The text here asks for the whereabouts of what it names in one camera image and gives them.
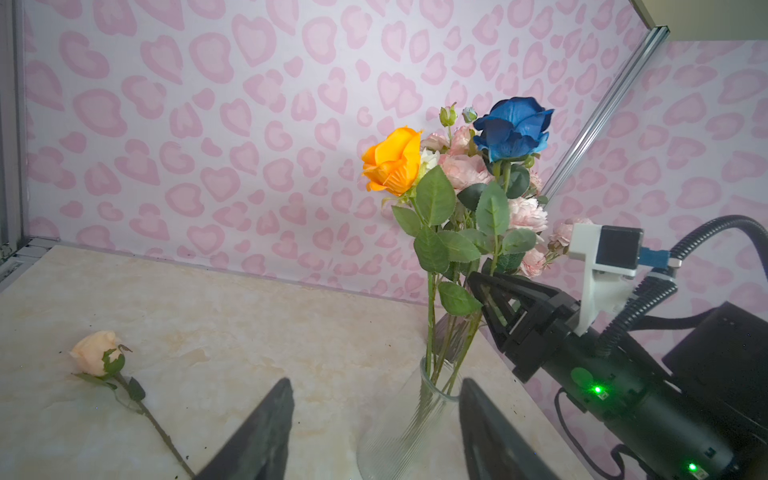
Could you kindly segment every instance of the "black cable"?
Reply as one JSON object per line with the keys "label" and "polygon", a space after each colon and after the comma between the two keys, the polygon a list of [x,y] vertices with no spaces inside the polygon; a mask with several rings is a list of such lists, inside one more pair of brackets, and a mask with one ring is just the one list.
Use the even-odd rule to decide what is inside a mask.
{"label": "black cable", "polygon": [[602,331],[594,349],[596,356],[601,358],[609,356],[635,323],[656,305],[677,292],[677,284],[671,280],[650,277],[648,284],[649,287],[643,296],[631,300]]}
{"label": "black cable", "polygon": [[679,319],[661,318],[660,316],[646,315],[632,326],[632,332],[638,330],[687,330],[699,326],[716,309],[712,308],[698,315],[687,316]]}
{"label": "black cable", "polygon": [[616,462],[616,466],[619,468],[619,474],[618,475],[611,475],[610,473],[607,473],[605,470],[600,468],[597,463],[592,460],[592,458],[587,455],[587,453],[584,451],[584,447],[581,446],[581,443],[578,442],[576,437],[573,436],[571,433],[571,430],[568,430],[568,426],[565,424],[565,419],[563,418],[563,412],[560,409],[560,394],[565,393],[564,388],[560,388],[558,392],[554,396],[554,410],[558,414],[558,420],[560,420],[560,426],[563,427],[563,430],[565,431],[565,435],[568,436],[568,439],[571,440],[571,443],[574,444],[574,447],[576,447],[576,450],[581,454],[582,457],[584,457],[584,460],[587,461],[589,466],[592,467],[593,470],[595,470],[598,475],[600,475],[603,478],[606,478],[607,480],[624,480],[624,476],[626,475],[626,465],[624,465],[624,459],[621,458],[621,455],[626,455],[628,457],[634,458],[640,468],[643,469],[643,472],[646,473],[649,480],[662,480],[660,477],[658,477],[653,470],[650,469],[647,463],[640,460],[640,458],[637,457],[637,455],[632,452],[632,450],[627,447],[626,445],[616,445],[611,450],[611,458]]}
{"label": "black cable", "polygon": [[[752,240],[768,278],[768,231],[760,223],[744,215],[726,215],[706,222],[677,242],[670,250],[670,257],[684,260],[699,245],[729,228],[738,228]],[[646,276],[637,286],[634,291],[637,297],[627,302],[627,305],[598,337],[595,347],[596,356],[602,358],[609,356],[621,339],[645,317],[646,313],[677,292],[677,284],[674,282],[676,269],[654,268],[653,271],[661,274],[662,277]]]}
{"label": "black cable", "polygon": [[752,240],[768,278],[768,231],[757,220],[744,215],[726,215],[706,222],[677,242],[670,250],[670,257],[685,260],[699,245],[729,228],[738,228]]}

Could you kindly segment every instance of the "pink carnation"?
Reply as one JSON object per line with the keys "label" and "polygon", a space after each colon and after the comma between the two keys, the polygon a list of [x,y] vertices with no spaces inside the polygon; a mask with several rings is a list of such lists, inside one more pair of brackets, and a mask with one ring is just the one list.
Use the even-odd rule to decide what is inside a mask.
{"label": "pink carnation", "polygon": [[490,184],[493,180],[480,155],[442,155],[438,165],[455,190],[461,191],[474,184]]}
{"label": "pink carnation", "polygon": [[576,223],[593,225],[592,220],[589,220],[588,218],[569,218],[554,229],[554,233],[549,236],[549,241],[558,242],[563,247],[567,247],[571,244],[571,237],[574,234],[574,224]]}
{"label": "pink carnation", "polygon": [[448,139],[437,133],[429,135],[422,141],[422,148],[430,148],[437,152],[439,152],[443,147],[447,148],[448,145]]}
{"label": "pink carnation", "polygon": [[531,172],[531,186],[536,189],[537,195],[539,195],[541,193],[541,189],[544,188],[544,182],[535,172]]}
{"label": "pink carnation", "polygon": [[469,151],[469,141],[472,139],[472,129],[464,125],[456,129],[451,142],[451,155],[466,155]]}
{"label": "pink carnation", "polygon": [[527,228],[536,233],[547,228],[547,212],[535,198],[515,198],[509,201],[509,228]]}
{"label": "pink carnation", "polygon": [[544,265],[547,263],[547,257],[535,248],[525,252],[523,261],[520,263],[520,271],[528,278],[541,275]]}

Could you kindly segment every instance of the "tabletop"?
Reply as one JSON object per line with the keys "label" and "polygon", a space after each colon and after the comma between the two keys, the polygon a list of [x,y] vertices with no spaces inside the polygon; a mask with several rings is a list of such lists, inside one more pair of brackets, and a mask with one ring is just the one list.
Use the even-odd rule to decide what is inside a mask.
{"label": "tabletop", "polygon": [[[288,377],[286,479],[359,479],[356,441],[423,356],[425,319],[411,303],[56,246],[0,293],[0,477],[186,478],[145,417],[70,375],[68,351],[106,329],[195,472]],[[562,480],[591,478],[481,336],[462,374]],[[420,468],[467,478],[457,412]]]}

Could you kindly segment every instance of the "green leaf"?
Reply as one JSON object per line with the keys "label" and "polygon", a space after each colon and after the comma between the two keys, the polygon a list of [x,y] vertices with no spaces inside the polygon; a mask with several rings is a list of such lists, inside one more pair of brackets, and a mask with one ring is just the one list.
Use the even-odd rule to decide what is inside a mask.
{"label": "green leaf", "polygon": [[123,355],[122,353],[120,354],[117,360],[113,362],[110,361],[109,356],[114,351],[115,349],[107,350],[106,352],[104,352],[104,356],[101,357],[101,359],[104,361],[104,371],[110,376],[116,375],[125,366],[125,355]]}
{"label": "green leaf", "polygon": [[113,390],[118,389],[117,385],[113,385],[112,383],[105,382],[104,380],[98,379],[88,373],[73,373],[72,375],[78,377],[79,379],[83,379],[88,383],[93,383],[94,385],[105,386]]}
{"label": "green leaf", "polygon": [[440,303],[451,315],[467,316],[482,308],[482,303],[455,283],[440,282],[437,289],[440,292]]}
{"label": "green leaf", "polygon": [[476,272],[480,269],[480,259],[473,260],[469,263],[460,263],[458,265],[458,271],[461,273],[464,273],[465,275],[469,275],[472,272]]}
{"label": "green leaf", "polygon": [[471,262],[480,258],[480,250],[467,237],[447,230],[439,232],[438,237],[448,247],[448,260],[452,262]]}
{"label": "green leaf", "polygon": [[480,195],[476,212],[478,230],[486,235],[501,235],[509,228],[509,204],[504,190],[496,182]]}
{"label": "green leaf", "polygon": [[531,186],[531,172],[528,168],[520,164],[512,164],[512,170],[509,174],[509,187],[507,188],[507,198],[518,198],[528,191]]}
{"label": "green leaf", "polygon": [[448,247],[429,227],[423,227],[416,235],[413,249],[419,258],[419,265],[428,272],[444,273],[450,266]]}
{"label": "green leaf", "polygon": [[411,237],[419,234],[419,230],[422,229],[422,221],[419,220],[419,215],[416,215],[415,211],[410,208],[392,207],[392,214],[395,215],[395,219],[400,224],[402,231]]}
{"label": "green leaf", "polygon": [[144,397],[147,396],[147,394],[144,392],[144,389],[141,388],[138,380],[133,377],[131,377],[131,380],[128,382],[127,390],[128,396],[131,397],[131,400],[135,400],[136,402],[139,400],[144,400]]}
{"label": "green leaf", "polygon": [[432,168],[416,186],[416,209],[428,225],[442,225],[456,207],[456,193],[442,168]]}
{"label": "green leaf", "polygon": [[458,198],[458,201],[462,202],[462,205],[467,207],[470,211],[474,212],[475,210],[477,210],[478,201],[480,200],[480,195],[482,195],[483,191],[487,187],[488,185],[486,184],[470,185],[469,187],[466,187],[464,190],[458,192],[458,195],[456,195],[456,197]]}
{"label": "green leaf", "polygon": [[482,255],[485,255],[486,253],[489,253],[491,250],[493,250],[493,247],[490,246],[488,236],[480,230],[475,228],[467,228],[465,230],[460,230],[458,233],[467,240],[471,241]]}
{"label": "green leaf", "polygon": [[520,267],[525,253],[510,253],[508,255],[499,255],[496,262],[496,271],[499,273],[514,272]]}
{"label": "green leaf", "polygon": [[503,253],[525,253],[536,247],[536,233],[527,228],[510,230],[502,240]]}

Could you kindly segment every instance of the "peach rose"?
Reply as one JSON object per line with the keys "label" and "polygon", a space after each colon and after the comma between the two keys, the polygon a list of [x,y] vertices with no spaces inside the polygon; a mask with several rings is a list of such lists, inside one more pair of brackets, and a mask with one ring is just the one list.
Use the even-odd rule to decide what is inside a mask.
{"label": "peach rose", "polygon": [[454,190],[461,191],[474,184],[490,184],[493,175],[485,168],[480,155],[442,155],[438,164]]}
{"label": "peach rose", "polygon": [[451,155],[466,155],[469,151],[469,141],[472,139],[472,129],[464,125],[456,129],[456,133],[453,134],[453,140],[451,141],[451,149],[449,154]]}
{"label": "peach rose", "polygon": [[554,233],[549,236],[549,241],[557,242],[562,247],[567,247],[571,244],[571,237],[574,234],[574,224],[576,223],[586,223],[587,225],[593,224],[592,220],[589,220],[588,218],[569,218],[554,229]]}
{"label": "peach rose", "polygon": [[102,330],[80,340],[69,354],[83,372],[93,376],[104,376],[107,374],[104,371],[104,352],[114,349],[114,352],[109,355],[110,361],[114,362],[120,356],[119,342],[120,339],[114,332]]}
{"label": "peach rose", "polygon": [[527,228],[540,233],[547,228],[547,212],[535,198],[514,198],[509,201],[509,228]]}
{"label": "peach rose", "polygon": [[531,186],[536,190],[537,195],[539,195],[541,189],[544,188],[544,182],[541,181],[541,177],[535,172],[531,172]]}
{"label": "peach rose", "polygon": [[528,278],[534,278],[541,275],[544,265],[547,263],[547,257],[540,251],[531,249],[525,252],[523,261],[520,263],[520,271]]}
{"label": "peach rose", "polygon": [[429,135],[422,142],[423,148],[429,148],[434,151],[440,151],[443,149],[443,147],[448,148],[448,146],[448,138],[445,138],[443,135],[437,133]]}

